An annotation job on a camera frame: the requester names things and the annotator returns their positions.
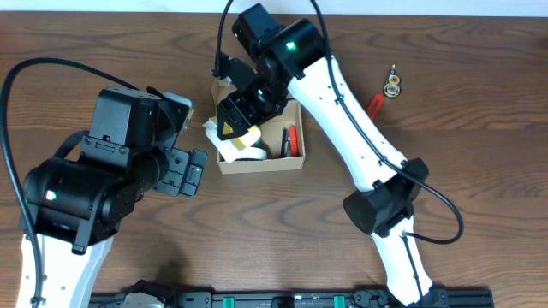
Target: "white background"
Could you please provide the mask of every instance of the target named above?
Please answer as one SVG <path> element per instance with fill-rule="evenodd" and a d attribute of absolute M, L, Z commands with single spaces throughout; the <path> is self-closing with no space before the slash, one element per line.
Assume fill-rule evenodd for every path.
<path fill-rule="evenodd" d="M 239 13 L 258 0 L 235 0 Z M 308 0 L 263 0 L 270 13 L 313 13 Z M 317 0 L 325 14 L 548 16 L 548 0 Z M 226 0 L 0 0 L 0 10 L 222 12 Z"/>

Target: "wooden table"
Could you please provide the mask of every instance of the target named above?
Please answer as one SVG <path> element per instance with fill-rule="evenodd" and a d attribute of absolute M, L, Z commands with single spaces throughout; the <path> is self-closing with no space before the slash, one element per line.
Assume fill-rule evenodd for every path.
<path fill-rule="evenodd" d="M 201 124 L 214 114 L 211 69 L 219 15 L 0 13 L 0 75 L 19 61 L 59 56 L 137 86 L 191 98 L 183 149 L 215 153 Z M 279 16 L 289 24 L 297 16 Z M 246 58 L 229 35 L 223 49 Z M 402 95 L 376 123 L 407 157 L 422 157 L 428 182 L 449 195 L 466 223 L 451 246 L 420 242 L 429 276 L 446 287 L 490 287 L 497 307 L 548 304 L 547 19 L 328 16 L 334 53 L 356 97 L 368 104 L 392 63 Z M 20 177 L 66 136 L 88 129 L 110 82 L 72 68 L 21 74 L 9 102 Z M 101 269 L 96 292 L 147 279 L 181 290 L 350 289 L 385 284 L 369 236 L 347 218 L 352 179 L 304 112 L 302 171 L 221 175 L 206 166 L 194 199 L 149 192 Z M 21 274 L 19 210 L 2 164 L 0 306 L 14 306 Z M 450 237 L 450 211 L 423 192 L 416 230 Z"/>

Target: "black cable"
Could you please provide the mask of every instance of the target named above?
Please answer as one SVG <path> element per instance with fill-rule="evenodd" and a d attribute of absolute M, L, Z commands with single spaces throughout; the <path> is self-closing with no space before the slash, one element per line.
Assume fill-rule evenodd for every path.
<path fill-rule="evenodd" d="M 223 39 L 224 20 L 229 13 L 230 5 L 233 0 L 229 0 L 224 7 L 223 14 L 221 15 L 221 21 L 219 22 L 219 33 L 217 34 L 217 53 L 215 54 L 215 68 L 213 69 L 213 75 L 219 76 L 221 73 L 221 41 Z"/>
<path fill-rule="evenodd" d="M 102 307 L 107 306 L 108 304 L 114 304 L 114 303 L 124 301 L 124 300 L 126 300 L 126 298 L 109 299 L 109 300 L 106 300 L 103 303 L 101 303 L 101 305 L 98 305 L 97 308 L 102 308 Z"/>
<path fill-rule="evenodd" d="M 38 307 L 41 301 L 40 296 L 42 293 L 42 281 L 43 281 L 42 262 L 40 258 L 38 238 L 36 236 L 36 230 L 34 228 L 33 219 L 32 219 L 30 210 L 28 209 L 27 201 L 25 200 L 23 189 L 19 181 L 19 176 L 17 175 L 17 171 L 15 170 L 14 158 L 11 154 L 11 148 L 9 146 L 9 136 L 8 136 L 8 100 L 9 100 L 9 92 L 11 91 L 11 86 L 13 85 L 15 81 L 15 76 L 17 76 L 17 74 L 20 73 L 21 70 L 35 64 L 59 64 L 59 65 L 70 66 L 73 68 L 79 68 L 89 73 L 96 74 L 98 76 L 106 78 L 108 80 L 112 80 L 116 83 L 119 83 L 122 86 L 126 86 L 128 88 L 132 88 L 135 90 L 138 90 L 138 89 L 135 86 L 132 86 L 131 84 L 129 84 L 128 82 L 124 80 L 120 80 L 107 73 L 101 72 L 100 70 L 97 70 L 96 68 L 91 68 L 91 67 L 88 67 L 87 65 L 84 65 L 78 62 L 72 62 L 69 60 L 56 59 L 56 58 L 35 58 L 35 59 L 29 59 L 29 60 L 23 61 L 15 65 L 9 71 L 8 76 L 6 77 L 6 80 L 3 83 L 2 93 L 0 93 L 0 121 L 2 122 L 2 125 L 0 125 L 0 143 L 2 143 L 3 157 L 6 162 L 9 178 L 14 187 L 15 196 L 17 197 L 17 201 L 19 202 L 19 206 L 21 208 L 21 215 L 23 217 L 23 221 L 25 222 L 25 227 L 27 228 L 28 239 L 31 241 L 31 246 L 33 247 L 34 268 L 36 269 L 36 286 L 34 288 L 34 296 L 31 298 L 31 303 L 33 303 L 33 307 Z"/>
<path fill-rule="evenodd" d="M 424 295 L 422 295 L 422 289 L 420 288 L 419 274 L 417 274 L 417 268 L 414 266 L 413 256 L 411 255 L 411 249 L 409 248 L 408 237 L 406 235 L 402 236 L 403 244 L 405 245 L 405 250 L 408 252 L 409 262 L 411 263 L 411 268 L 413 269 L 413 275 L 415 281 L 417 281 L 417 288 L 419 289 L 420 301 L 422 301 Z"/>
<path fill-rule="evenodd" d="M 433 194 L 434 196 L 436 196 L 437 198 L 442 200 L 451 209 L 453 214 L 455 214 L 456 221 L 459 225 L 459 229 L 458 229 L 456 235 L 454 237 L 452 237 L 451 239 L 448 239 L 448 240 L 436 240 L 436 239 L 426 237 L 424 235 L 410 233 L 410 232 L 404 232 L 403 235 L 412 236 L 417 240 L 424 240 L 424 241 L 427 241 L 427 242 L 430 242 L 430 243 L 433 243 L 433 244 L 439 244 L 439 245 L 448 245 L 448 244 L 455 243 L 456 241 L 458 241 L 461 238 L 462 233 L 464 232 L 464 222 L 462 220 L 461 213 L 455 207 L 455 205 L 447 197 L 445 197 L 442 193 L 438 192 L 433 187 L 427 185 L 423 181 L 420 181 L 420 180 L 416 179 L 413 175 L 411 175 L 411 174 L 407 173 L 406 171 L 398 168 L 395 164 L 390 162 L 388 160 L 388 158 L 386 156 L 384 156 L 377 149 L 377 147 L 369 139 L 369 137 L 367 137 L 367 135 L 361 129 L 360 124 L 358 124 L 358 122 L 352 116 L 352 113 L 350 112 L 350 110 L 348 110 L 348 107 L 344 103 L 344 96 L 342 96 L 341 93 L 339 92 L 339 89 L 337 87 L 337 83 L 335 81 L 335 75 L 333 74 L 333 63 L 331 61 L 332 60 L 331 47 L 330 47 L 330 43 L 329 43 L 329 37 L 327 35 L 327 28 L 325 26 L 324 17 L 322 16 L 322 13 L 319 10 L 319 6 L 316 3 L 316 1 L 315 0 L 310 0 L 310 2 L 312 3 L 312 5 L 314 6 L 314 9 L 316 10 L 316 13 L 317 13 L 318 19 L 319 19 L 319 25 L 322 28 L 322 34 L 324 36 L 324 42 L 325 42 L 325 59 L 327 60 L 327 68 L 329 70 L 329 77 L 330 77 L 330 80 L 331 80 L 331 84 L 333 85 L 333 91 L 335 92 L 336 103 L 341 105 L 342 109 L 344 110 L 344 113 L 346 113 L 347 117 L 352 122 L 352 124 L 354 125 L 354 127 L 356 128 L 356 130 L 358 131 L 360 136 L 366 141 L 367 145 L 369 145 L 369 147 L 375 153 L 375 155 L 377 155 L 377 157 L 378 157 L 378 159 L 380 160 L 381 163 L 386 164 L 388 167 L 390 167 L 392 170 L 396 171 L 399 175 L 403 176 L 408 181 L 412 181 L 415 185 L 418 185 L 419 187 L 425 189 L 429 193 Z"/>

